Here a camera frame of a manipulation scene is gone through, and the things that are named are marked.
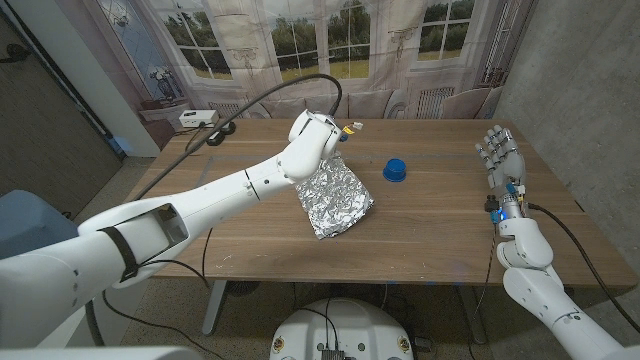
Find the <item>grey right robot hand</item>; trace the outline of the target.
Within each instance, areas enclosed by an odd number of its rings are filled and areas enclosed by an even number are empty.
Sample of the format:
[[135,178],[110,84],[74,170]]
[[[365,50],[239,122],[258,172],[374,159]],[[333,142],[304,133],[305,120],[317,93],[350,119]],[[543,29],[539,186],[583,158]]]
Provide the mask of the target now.
[[508,128],[495,125],[475,149],[488,174],[492,195],[506,219],[526,217],[526,166],[515,138]]

